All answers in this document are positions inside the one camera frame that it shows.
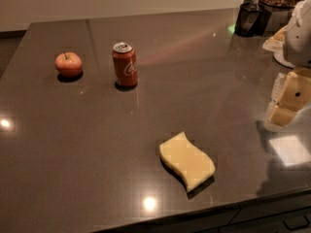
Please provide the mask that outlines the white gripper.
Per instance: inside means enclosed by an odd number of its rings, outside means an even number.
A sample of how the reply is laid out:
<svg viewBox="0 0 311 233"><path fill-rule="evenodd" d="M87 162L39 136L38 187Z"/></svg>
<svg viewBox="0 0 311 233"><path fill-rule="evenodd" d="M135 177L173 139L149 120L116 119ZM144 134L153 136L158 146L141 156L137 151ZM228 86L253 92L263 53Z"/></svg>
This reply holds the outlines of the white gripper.
<svg viewBox="0 0 311 233"><path fill-rule="evenodd" d="M289 125L311 101L311 0L296 4L287 25L283 51L285 59L298 68L279 73L266 111L266 122L279 127Z"/></svg>

